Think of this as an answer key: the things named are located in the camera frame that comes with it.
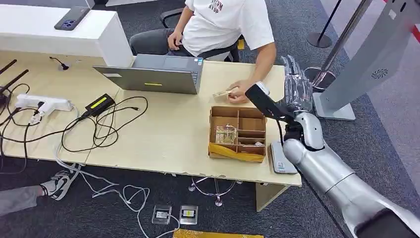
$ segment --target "smartphone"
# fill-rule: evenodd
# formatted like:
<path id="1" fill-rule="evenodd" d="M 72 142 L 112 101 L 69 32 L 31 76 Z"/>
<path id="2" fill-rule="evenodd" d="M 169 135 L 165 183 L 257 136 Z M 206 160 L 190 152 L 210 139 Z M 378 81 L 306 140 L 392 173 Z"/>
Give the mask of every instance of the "smartphone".
<path id="1" fill-rule="evenodd" d="M 64 17 L 54 26 L 57 30 L 72 31 L 88 14 L 90 8 L 86 6 L 74 6 Z"/>

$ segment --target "office chair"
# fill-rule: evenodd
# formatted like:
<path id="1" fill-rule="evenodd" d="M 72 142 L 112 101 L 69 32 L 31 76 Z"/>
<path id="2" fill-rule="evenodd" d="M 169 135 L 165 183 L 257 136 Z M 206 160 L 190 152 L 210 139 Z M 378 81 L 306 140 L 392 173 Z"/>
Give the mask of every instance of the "office chair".
<path id="1" fill-rule="evenodd" d="M 164 13 L 162 13 L 159 16 L 159 20 L 162 22 L 163 26 L 165 28 L 170 28 L 167 23 L 166 20 L 168 20 L 169 18 L 173 17 L 173 16 L 177 16 L 177 15 L 181 15 L 183 8 L 178 8 L 175 10 L 171 10 L 171 11 L 166 11 Z M 200 55 L 198 55 L 198 57 L 207 59 L 213 56 L 217 56 L 226 52 L 230 52 L 229 56 L 226 57 L 226 59 L 224 61 L 228 61 L 228 62 L 239 62 L 239 51 L 238 51 L 238 41 L 236 41 L 233 45 L 226 47 L 226 48 L 222 48 L 222 49 L 214 49 L 211 51 L 207 51 L 204 53 L 201 53 Z"/>

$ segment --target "red stripe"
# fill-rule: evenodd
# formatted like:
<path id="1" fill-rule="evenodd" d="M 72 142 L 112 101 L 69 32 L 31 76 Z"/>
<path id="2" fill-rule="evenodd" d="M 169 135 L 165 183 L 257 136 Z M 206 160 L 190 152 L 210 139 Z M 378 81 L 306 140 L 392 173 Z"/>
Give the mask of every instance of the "red stripe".
<path id="1" fill-rule="evenodd" d="M 420 43 L 420 32 L 419 32 L 419 29 L 416 27 L 416 26 L 414 26 L 413 27 L 413 30 L 412 30 L 412 33 L 413 33 L 413 35 L 414 35 L 414 37 L 418 40 L 418 42 Z"/>

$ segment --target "laptop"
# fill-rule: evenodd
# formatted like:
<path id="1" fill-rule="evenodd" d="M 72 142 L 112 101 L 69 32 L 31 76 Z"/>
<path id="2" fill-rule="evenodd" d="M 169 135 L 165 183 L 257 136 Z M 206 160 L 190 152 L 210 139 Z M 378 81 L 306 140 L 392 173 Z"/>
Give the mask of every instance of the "laptop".
<path id="1" fill-rule="evenodd" d="M 93 68 L 124 90 L 198 94 L 203 59 L 139 54 L 131 68 Z"/>

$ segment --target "laptop keyboard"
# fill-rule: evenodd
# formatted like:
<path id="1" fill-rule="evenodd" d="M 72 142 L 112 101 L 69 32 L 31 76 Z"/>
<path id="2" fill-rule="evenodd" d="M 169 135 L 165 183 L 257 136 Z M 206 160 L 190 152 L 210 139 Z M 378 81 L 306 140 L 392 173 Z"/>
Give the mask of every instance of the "laptop keyboard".
<path id="1" fill-rule="evenodd" d="M 197 84 L 198 71 L 191 71 L 191 75 L 193 76 L 194 84 Z"/>

